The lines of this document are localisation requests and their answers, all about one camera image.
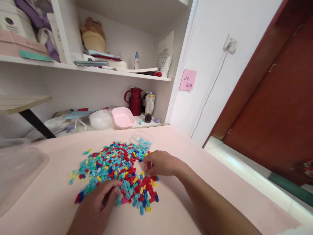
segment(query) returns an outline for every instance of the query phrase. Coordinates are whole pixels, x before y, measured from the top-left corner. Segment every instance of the red-brown door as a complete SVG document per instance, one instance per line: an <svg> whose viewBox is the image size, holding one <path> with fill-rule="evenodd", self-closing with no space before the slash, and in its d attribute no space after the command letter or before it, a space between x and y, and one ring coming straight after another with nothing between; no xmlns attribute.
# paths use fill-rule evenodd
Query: red-brown door
<svg viewBox="0 0 313 235"><path fill-rule="evenodd" d="M275 61L224 143L297 185L312 182L313 15Z"/></svg>

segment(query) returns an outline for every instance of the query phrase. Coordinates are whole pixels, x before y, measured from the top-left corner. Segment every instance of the wall outlet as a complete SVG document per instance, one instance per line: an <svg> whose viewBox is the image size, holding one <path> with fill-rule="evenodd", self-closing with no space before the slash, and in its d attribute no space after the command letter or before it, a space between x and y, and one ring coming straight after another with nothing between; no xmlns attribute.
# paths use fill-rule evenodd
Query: wall outlet
<svg viewBox="0 0 313 235"><path fill-rule="evenodd" d="M237 44L236 39L230 35L227 35L226 41L223 46L223 50L228 50L229 53L234 54L236 52Z"/></svg>

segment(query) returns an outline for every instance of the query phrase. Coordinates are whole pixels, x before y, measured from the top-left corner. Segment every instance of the hand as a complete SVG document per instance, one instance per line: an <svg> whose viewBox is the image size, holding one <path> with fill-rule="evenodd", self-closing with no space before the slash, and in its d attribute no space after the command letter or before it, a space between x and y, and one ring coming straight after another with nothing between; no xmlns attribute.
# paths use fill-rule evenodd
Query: hand
<svg viewBox="0 0 313 235"><path fill-rule="evenodd" d="M115 199L119 180L107 180L89 193L79 205L67 235L101 235L106 228Z"/></svg>
<svg viewBox="0 0 313 235"><path fill-rule="evenodd" d="M144 157L143 165L147 177L151 177L154 175L176 175L185 163L168 152L156 150Z"/></svg>

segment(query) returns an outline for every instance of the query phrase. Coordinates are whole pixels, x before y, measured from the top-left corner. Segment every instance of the cable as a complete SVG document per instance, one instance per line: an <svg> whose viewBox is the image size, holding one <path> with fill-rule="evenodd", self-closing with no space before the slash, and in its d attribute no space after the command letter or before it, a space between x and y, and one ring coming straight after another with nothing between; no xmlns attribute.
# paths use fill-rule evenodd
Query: cable
<svg viewBox="0 0 313 235"><path fill-rule="evenodd" d="M211 88L211 90L210 90L210 92L209 92L208 97L206 98L206 101L205 101L205 103L204 103L204 106L202 107L202 110L201 110L201 113L200 113L200 117L199 117L199 119L198 119L198 122L197 122L197 125L196 125L195 129L194 129L193 132L192 132L191 138L193 137L193 134L195 133L195 130L196 130L196 128L198 127L198 124L199 124L199 121L200 121L200 118L201 118L203 109L204 109L204 107L205 107L205 105L206 105L206 102L207 102L208 99L209 99L209 96L210 96L210 94L211 94L211 92L212 92L212 90L213 90L213 87L214 87L214 85L215 85L215 82L217 81L217 78L218 78L218 76L219 76L219 74L220 74L220 72L221 72L221 70L222 70L222 68L223 68L223 65L224 65L226 56L227 56L227 54L228 54L228 48L227 48L227 50L226 50L226 53L225 53L225 56L224 56L224 59L223 59L222 66L221 66L221 68L220 68L219 71L218 71L218 74L217 74L216 79L215 79L215 81L214 81L214 83L213 83L213 86L212 86L212 88Z"/></svg>

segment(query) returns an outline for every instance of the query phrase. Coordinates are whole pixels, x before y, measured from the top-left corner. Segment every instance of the pink container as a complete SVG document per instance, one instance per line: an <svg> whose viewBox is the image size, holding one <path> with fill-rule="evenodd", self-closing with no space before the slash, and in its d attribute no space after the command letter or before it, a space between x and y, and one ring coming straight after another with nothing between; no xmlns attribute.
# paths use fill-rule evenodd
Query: pink container
<svg viewBox="0 0 313 235"><path fill-rule="evenodd" d="M128 108L120 107L112 110L112 116L115 124L120 129L132 127L136 120Z"/></svg>
<svg viewBox="0 0 313 235"><path fill-rule="evenodd" d="M0 30L0 55L21 57L19 50L48 56L45 45L10 31Z"/></svg>

